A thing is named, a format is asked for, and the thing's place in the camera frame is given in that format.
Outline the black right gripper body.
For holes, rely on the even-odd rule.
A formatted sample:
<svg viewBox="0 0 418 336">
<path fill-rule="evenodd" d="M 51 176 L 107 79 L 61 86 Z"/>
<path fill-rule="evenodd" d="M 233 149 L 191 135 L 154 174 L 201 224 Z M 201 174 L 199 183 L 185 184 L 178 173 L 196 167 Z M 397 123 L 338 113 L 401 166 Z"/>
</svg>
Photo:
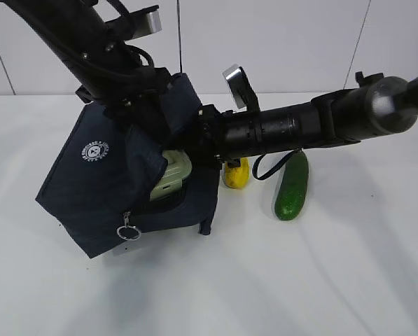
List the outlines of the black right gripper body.
<svg viewBox="0 0 418 336">
<path fill-rule="evenodd" d="M 187 154 L 196 166 L 221 168 L 224 163 L 221 142 L 222 113 L 213 104 L 204 105 L 190 126 Z"/>
</svg>

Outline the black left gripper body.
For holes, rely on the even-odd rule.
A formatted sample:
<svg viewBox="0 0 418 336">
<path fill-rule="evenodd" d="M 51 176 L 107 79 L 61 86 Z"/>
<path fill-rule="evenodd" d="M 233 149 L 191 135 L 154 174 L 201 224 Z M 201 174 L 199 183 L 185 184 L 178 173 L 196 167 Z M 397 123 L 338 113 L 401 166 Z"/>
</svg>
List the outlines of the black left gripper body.
<svg viewBox="0 0 418 336">
<path fill-rule="evenodd" d="M 172 81 L 168 69 L 138 64 L 76 65 L 75 77 L 82 86 L 76 91 L 81 100 L 105 107 L 123 106 L 140 96 L 162 94 Z"/>
</svg>

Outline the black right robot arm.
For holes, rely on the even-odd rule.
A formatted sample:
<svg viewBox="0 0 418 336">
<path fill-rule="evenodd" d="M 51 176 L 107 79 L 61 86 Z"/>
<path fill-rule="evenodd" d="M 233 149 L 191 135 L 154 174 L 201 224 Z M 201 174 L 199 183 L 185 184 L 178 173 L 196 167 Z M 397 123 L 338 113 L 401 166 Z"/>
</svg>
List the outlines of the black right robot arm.
<svg viewBox="0 0 418 336">
<path fill-rule="evenodd" d="M 186 144 L 202 158 L 239 158 L 309 148 L 357 144 L 408 131 L 418 118 L 418 77 L 356 73 L 357 87 L 322 94 L 302 104 L 262 111 L 219 112 L 205 105 L 197 112 Z"/>
</svg>

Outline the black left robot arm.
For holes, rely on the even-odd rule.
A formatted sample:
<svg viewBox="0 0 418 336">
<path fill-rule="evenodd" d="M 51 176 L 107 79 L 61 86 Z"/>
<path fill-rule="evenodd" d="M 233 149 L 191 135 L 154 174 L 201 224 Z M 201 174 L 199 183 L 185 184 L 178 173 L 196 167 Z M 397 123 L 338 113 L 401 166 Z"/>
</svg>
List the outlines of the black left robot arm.
<svg viewBox="0 0 418 336">
<path fill-rule="evenodd" d="M 160 97 L 172 81 L 143 49 L 129 42 L 159 32 L 157 5 L 130 11 L 110 1 L 118 17 L 109 21 L 96 1 L 0 1 L 22 19 L 60 59 L 81 86 L 77 96 L 113 109 L 146 108 L 161 116 Z"/>
</svg>

